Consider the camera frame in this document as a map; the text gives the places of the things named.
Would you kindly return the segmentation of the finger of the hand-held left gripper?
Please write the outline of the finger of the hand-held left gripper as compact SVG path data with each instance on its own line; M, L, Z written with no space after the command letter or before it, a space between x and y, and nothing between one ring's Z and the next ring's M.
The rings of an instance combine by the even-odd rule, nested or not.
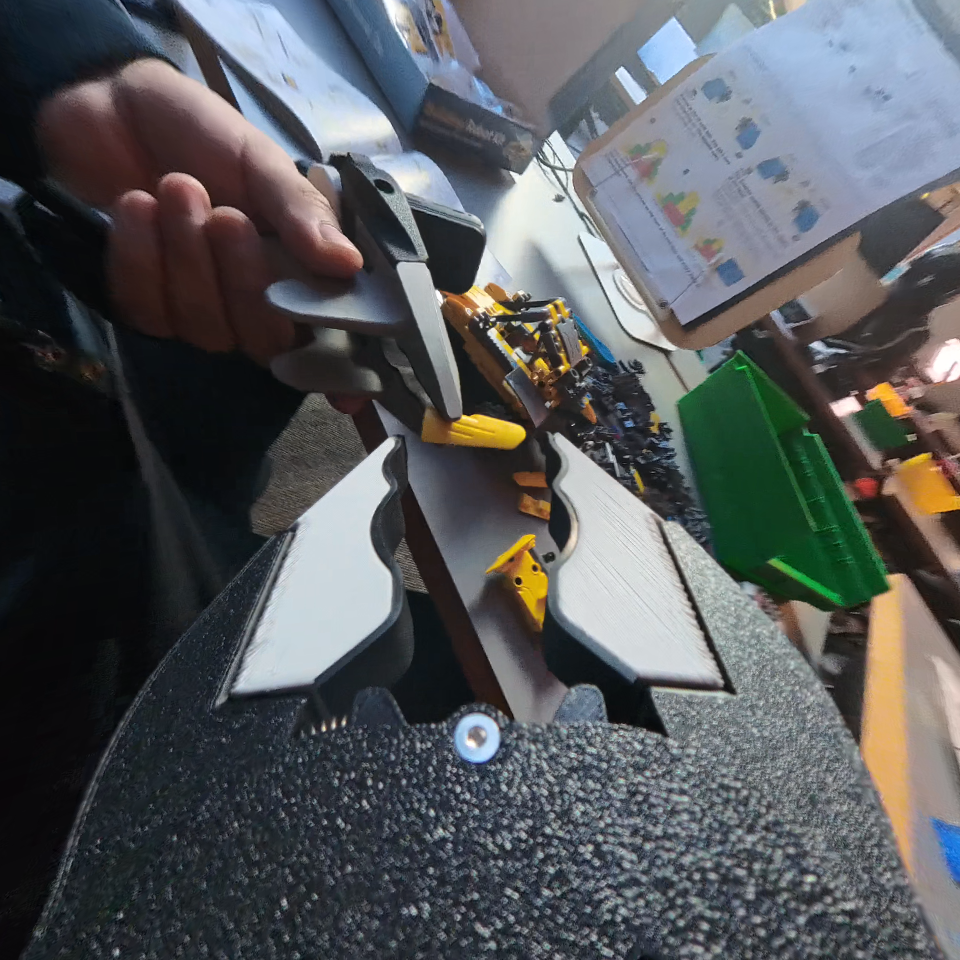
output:
M381 386L375 401L402 426L415 434L424 433L425 423L449 426L395 340L375 338L375 373Z
M395 272L411 315L399 348L438 414L456 422L464 413L459 369L428 266L399 261Z

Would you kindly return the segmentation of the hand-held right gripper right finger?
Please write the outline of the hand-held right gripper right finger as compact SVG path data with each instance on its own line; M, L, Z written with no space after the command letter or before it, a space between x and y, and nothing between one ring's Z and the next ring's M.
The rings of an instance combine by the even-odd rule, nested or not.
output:
M550 672L568 687L724 689L658 515L563 435L548 434L543 453Z

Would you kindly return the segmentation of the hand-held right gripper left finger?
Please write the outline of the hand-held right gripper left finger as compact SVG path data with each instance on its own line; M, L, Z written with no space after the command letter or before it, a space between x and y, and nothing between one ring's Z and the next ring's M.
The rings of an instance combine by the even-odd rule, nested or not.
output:
M228 696L326 690L353 697L407 672L404 438L383 441L280 539Z

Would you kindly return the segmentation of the yellow toy brick assembly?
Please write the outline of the yellow toy brick assembly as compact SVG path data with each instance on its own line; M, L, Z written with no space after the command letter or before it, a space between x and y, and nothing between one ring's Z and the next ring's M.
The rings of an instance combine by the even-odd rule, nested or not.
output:
M536 549L536 535L522 535L486 568L510 594L521 617L533 634L544 630L548 597L548 575Z

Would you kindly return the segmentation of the person's left forearm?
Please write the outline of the person's left forearm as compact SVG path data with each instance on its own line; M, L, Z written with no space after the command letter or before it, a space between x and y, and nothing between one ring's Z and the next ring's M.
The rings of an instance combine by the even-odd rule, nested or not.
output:
M162 50L113 1L1 3L1 177L28 186L46 174L34 126L42 103L64 88Z

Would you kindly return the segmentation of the person's left hand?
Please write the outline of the person's left hand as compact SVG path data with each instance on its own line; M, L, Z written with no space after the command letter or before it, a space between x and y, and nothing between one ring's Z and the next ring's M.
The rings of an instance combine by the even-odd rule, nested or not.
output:
M294 347L268 305L264 235L308 271L363 259L292 158L215 92L152 58L45 98L34 132L54 180L112 229L106 277L120 321L267 366Z

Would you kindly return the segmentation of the yellow black toy brick vehicle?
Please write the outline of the yellow black toy brick vehicle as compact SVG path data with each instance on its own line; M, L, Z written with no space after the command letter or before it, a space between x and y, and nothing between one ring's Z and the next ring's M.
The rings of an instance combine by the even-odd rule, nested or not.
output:
M594 353L563 298L535 300L495 283L439 296L466 356L514 413L536 428L557 417L598 426Z

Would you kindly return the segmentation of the pile of black toy bricks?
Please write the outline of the pile of black toy bricks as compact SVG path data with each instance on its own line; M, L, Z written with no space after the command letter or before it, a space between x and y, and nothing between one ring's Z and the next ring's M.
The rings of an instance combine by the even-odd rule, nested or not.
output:
M707 551L710 522L682 473L673 430L657 413L638 361L591 362L584 403L564 413L558 432L666 522L677 522Z

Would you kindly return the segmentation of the toy kit cardboard box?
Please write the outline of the toy kit cardboard box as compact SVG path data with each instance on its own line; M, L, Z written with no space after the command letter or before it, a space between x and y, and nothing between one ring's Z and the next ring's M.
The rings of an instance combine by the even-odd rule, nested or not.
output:
M329 1L404 129L522 174L540 149L534 129L481 76L450 2Z

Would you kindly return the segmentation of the green plastic bin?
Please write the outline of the green plastic bin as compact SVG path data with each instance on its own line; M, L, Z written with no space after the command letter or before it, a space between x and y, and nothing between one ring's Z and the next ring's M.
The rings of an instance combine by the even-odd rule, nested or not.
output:
M725 569L827 612L889 590L882 557L809 415L750 357L733 354L677 408Z

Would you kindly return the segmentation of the paper instruction booklet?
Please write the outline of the paper instruction booklet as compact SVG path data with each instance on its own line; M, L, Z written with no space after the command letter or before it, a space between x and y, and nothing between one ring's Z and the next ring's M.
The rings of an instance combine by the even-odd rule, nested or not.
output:
M386 114L321 60L275 6L236 1L174 6L311 160L403 153Z

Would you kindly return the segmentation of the monitor showing building instructions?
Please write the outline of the monitor showing building instructions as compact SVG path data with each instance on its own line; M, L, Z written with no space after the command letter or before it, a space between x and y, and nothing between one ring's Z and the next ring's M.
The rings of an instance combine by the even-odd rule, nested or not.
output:
M806 2L592 141L576 194L667 342L711 346L958 180L958 2Z

